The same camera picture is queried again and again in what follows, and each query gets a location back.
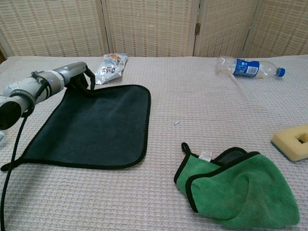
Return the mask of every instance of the black cable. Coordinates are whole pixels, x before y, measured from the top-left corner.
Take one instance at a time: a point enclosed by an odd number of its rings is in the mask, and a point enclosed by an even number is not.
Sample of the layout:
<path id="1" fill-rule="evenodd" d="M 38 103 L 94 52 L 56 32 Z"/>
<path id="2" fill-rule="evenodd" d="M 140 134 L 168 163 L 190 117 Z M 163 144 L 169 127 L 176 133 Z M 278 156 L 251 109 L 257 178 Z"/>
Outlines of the black cable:
<path id="1" fill-rule="evenodd" d="M 0 205 L 0 223 L 1 223 L 1 231 L 5 231 L 5 227 L 4 227 L 4 200 L 5 200 L 5 194 L 6 194 L 6 189 L 8 187 L 8 183 L 9 183 L 9 179 L 10 179 L 10 175 L 13 169 L 13 163 L 15 160 L 15 156 L 16 156 L 16 151 L 17 151 L 17 146 L 18 146 L 18 142 L 20 139 L 20 135 L 23 131 L 25 122 L 27 120 L 28 116 L 26 116 L 19 128 L 17 137 L 16 137 L 16 141 L 15 141 L 15 145 L 14 145 L 14 150 L 13 150 L 13 154 L 12 154 L 12 158 L 11 158 L 11 162 L 9 165 L 9 169 L 8 169 L 8 173 L 6 174 L 6 178 L 5 178 L 5 182 L 4 182 L 4 186 L 3 186 L 3 190 L 2 190 L 2 197 L 1 197 L 1 205 Z"/>

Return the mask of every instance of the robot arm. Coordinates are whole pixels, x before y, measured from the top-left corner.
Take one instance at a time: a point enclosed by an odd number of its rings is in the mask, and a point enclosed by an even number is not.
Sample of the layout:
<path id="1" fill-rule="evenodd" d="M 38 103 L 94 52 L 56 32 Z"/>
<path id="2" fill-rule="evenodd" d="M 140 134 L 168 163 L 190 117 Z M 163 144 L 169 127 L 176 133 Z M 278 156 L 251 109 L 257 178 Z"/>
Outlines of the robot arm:
<path id="1" fill-rule="evenodd" d="M 49 71 L 35 71 L 30 77 L 9 84 L 4 88 L 3 96 L 0 95 L 0 130 L 10 128 L 24 113 L 30 115 L 37 103 L 60 92 L 64 86 L 73 86 L 90 96 L 84 74 L 90 77 L 90 89 L 93 90 L 95 75 L 85 62 Z"/>

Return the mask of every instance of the green microfiber cloth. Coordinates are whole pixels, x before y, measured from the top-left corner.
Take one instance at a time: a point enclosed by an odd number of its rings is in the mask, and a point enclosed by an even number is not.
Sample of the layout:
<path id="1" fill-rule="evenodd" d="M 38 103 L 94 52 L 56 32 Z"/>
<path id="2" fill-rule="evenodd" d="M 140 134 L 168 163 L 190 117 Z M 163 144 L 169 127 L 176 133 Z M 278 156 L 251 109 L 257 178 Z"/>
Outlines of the green microfiber cloth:
<path id="1" fill-rule="evenodd" d="M 280 228 L 299 223 L 291 189 L 279 169 L 259 152 L 230 148 L 211 162 L 186 143 L 174 182 L 192 209 L 229 228 Z"/>

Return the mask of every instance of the plastic wrapper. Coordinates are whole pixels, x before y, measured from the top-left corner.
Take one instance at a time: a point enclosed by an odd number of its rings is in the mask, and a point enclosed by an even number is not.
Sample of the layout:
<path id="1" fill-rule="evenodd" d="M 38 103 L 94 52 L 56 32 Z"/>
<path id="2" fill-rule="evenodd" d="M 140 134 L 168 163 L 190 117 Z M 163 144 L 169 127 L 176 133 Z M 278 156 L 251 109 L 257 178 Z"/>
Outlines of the plastic wrapper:
<path id="1" fill-rule="evenodd" d="M 95 72 L 95 83 L 103 84 L 112 79 L 122 76 L 127 54 L 106 54 L 103 56 L 103 62 Z"/>

